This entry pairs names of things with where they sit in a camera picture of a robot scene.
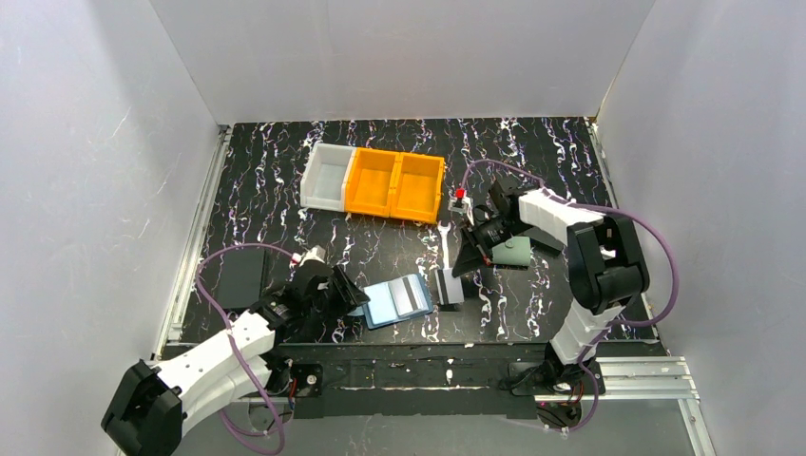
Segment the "purple cable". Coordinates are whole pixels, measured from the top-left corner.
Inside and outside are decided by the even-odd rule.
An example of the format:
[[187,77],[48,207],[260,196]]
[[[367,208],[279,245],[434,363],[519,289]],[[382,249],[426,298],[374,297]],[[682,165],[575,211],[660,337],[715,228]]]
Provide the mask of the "purple cable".
[[587,374],[588,378],[590,378],[590,383],[593,385],[593,404],[590,405],[590,410],[585,414],[585,416],[580,420],[576,426],[569,427],[568,430],[579,430],[582,426],[586,425],[591,418],[593,418],[593,414],[596,413],[596,407],[599,406],[599,383],[596,381],[596,376],[590,369],[587,368],[585,365],[585,356],[587,355],[590,350],[599,343],[600,340],[605,338],[605,335],[610,332],[610,328],[602,331],[590,341],[590,345],[585,347],[584,350],[580,353],[579,357],[577,358],[577,365],[579,365],[580,369],[583,370],[585,374]]
[[468,183],[468,176],[470,175],[471,169],[473,169],[474,167],[476,167],[476,165],[481,164],[481,163],[490,163],[490,164],[495,164],[495,165],[507,168],[509,171],[512,171],[513,173],[523,174],[524,176],[526,176],[526,177],[528,177],[530,179],[536,180],[537,183],[539,183],[541,187],[546,186],[546,182],[543,180],[543,178],[541,178],[539,176],[535,176],[533,174],[530,174],[530,173],[524,171],[521,168],[518,168],[516,166],[512,166],[511,164],[506,164],[503,161],[492,160],[492,159],[481,159],[481,160],[471,161],[468,164],[468,169],[465,170],[465,174],[464,174],[464,176],[462,176],[462,183],[460,185],[460,188],[466,188],[465,186]]
[[[263,437],[267,435],[276,434],[279,431],[279,427],[275,427],[274,429],[269,429],[265,431],[241,429],[235,423],[232,422],[232,418],[230,418],[229,415],[226,414],[226,411],[224,411],[223,408],[219,410],[219,416],[221,417],[221,420],[224,422],[225,425],[229,425],[227,426],[227,428],[232,428],[232,431],[237,432],[240,435],[245,435],[247,437]],[[288,421],[283,423],[283,425],[284,426],[288,425],[292,421],[294,421],[293,413],[288,418]]]
[[263,243],[254,242],[254,243],[246,243],[246,244],[239,244],[239,245],[231,245],[229,247],[223,248],[223,249],[217,251],[216,253],[208,256],[207,258],[204,259],[204,261],[199,263],[199,268],[196,270],[196,289],[199,291],[199,293],[202,296],[204,296],[205,299],[207,299],[207,302],[209,302],[210,305],[213,306],[213,309],[215,309],[216,312],[218,312],[219,315],[221,316],[221,320],[223,320],[224,326],[227,329],[227,337],[229,338],[229,345],[232,348],[232,353],[238,359],[238,363],[243,368],[243,371],[246,372],[246,375],[249,377],[249,380],[252,381],[252,384],[258,390],[258,393],[260,394],[260,397],[263,398],[263,402],[265,402],[266,406],[269,408],[269,410],[271,410],[272,418],[274,418],[275,422],[277,423],[277,433],[279,435],[278,447],[277,447],[277,449],[265,449],[265,448],[261,448],[259,446],[254,446],[251,443],[246,442],[245,439],[238,434],[238,430],[242,430],[242,429],[238,429],[235,425],[232,424],[231,421],[229,421],[228,419],[223,420],[224,425],[230,431],[230,433],[233,435],[233,437],[235,437],[245,447],[255,451],[257,454],[263,454],[263,455],[267,455],[267,456],[274,456],[274,455],[280,454],[282,449],[285,447],[285,428],[283,426],[282,419],[280,418],[280,416],[279,416],[279,414],[277,412],[277,409],[275,408],[275,405],[272,403],[272,400],[269,397],[268,391],[266,391],[266,388],[260,383],[260,380],[255,375],[255,373],[252,372],[252,369],[249,368],[249,365],[246,363],[246,360],[243,359],[243,354],[240,352],[240,349],[238,348],[238,344],[236,344],[235,338],[232,336],[232,333],[231,333],[232,332],[232,323],[229,321],[229,318],[227,317],[227,312],[224,311],[224,309],[221,307],[221,305],[210,294],[210,292],[207,291],[207,289],[204,287],[204,284],[202,283],[202,271],[204,270],[204,268],[207,266],[207,264],[210,261],[212,261],[214,258],[217,258],[217,257],[220,257],[220,256],[224,255],[227,252],[230,252],[230,251],[233,251],[233,250],[244,249],[244,248],[248,248],[248,247],[257,247],[257,248],[261,248],[261,249],[271,249],[271,250],[274,250],[274,251],[279,252],[281,254],[284,254],[284,255],[286,255],[288,257],[292,257],[290,252],[288,252],[286,250],[283,250],[282,248],[280,248],[280,247],[278,247],[276,245],[271,245],[271,244],[263,244]]

